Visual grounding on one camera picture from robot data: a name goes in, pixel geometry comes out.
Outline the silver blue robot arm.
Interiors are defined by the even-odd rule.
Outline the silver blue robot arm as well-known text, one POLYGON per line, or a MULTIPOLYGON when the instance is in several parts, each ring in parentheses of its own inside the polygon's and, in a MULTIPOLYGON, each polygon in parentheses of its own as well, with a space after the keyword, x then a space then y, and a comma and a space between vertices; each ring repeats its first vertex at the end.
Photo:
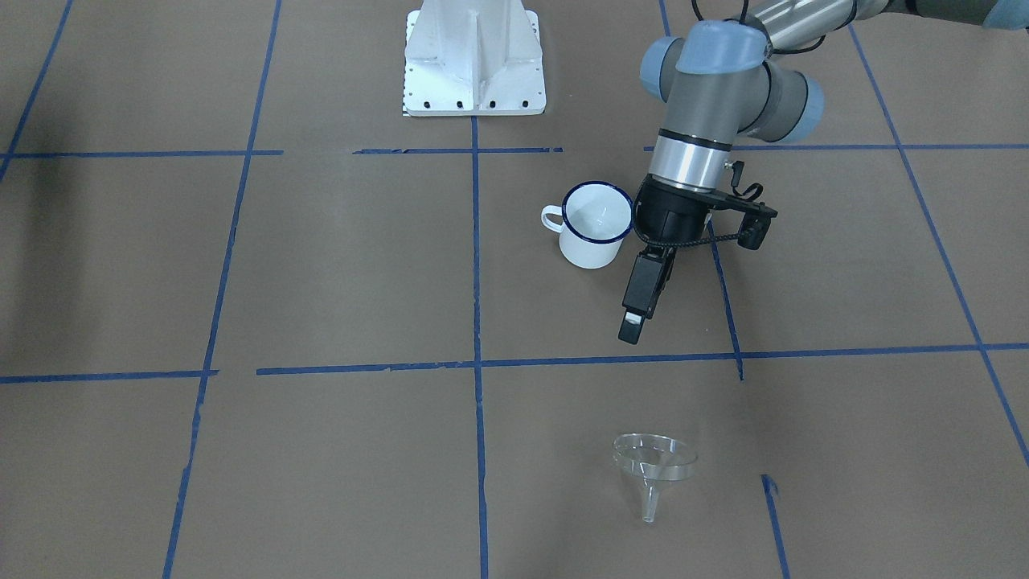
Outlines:
POLYGON ((827 34, 884 12, 987 29, 1027 26, 1025 1, 744 2, 736 16, 702 19, 687 36, 648 47, 640 81, 666 104, 666 115, 632 205, 633 231, 644 247, 622 298, 622 341, 638 342, 679 250, 723 241, 705 236, 712 212, 741 213, 731 239, 749 250, 762 245, 776 212, 760 201, 760 184, 738 192, 743 162, 730 160, 732 147, 739 137, 799 142, 826 107, 815 80, 780 67, 774 56, 812 51, 827 34))

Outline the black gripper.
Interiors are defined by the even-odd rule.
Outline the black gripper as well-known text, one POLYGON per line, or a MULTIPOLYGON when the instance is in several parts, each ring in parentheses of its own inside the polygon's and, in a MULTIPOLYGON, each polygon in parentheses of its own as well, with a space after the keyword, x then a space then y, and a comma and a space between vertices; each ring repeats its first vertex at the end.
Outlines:
POLYGON ((618 338, 638 343, 644 322, 652 319, 659 297, 671 278, 680 247, 705 244, 712 206, 696 200, 690 191, 644 179, 633 201, 633 230, 649 246, 636 256, 622 297, 625 314, 618 338))

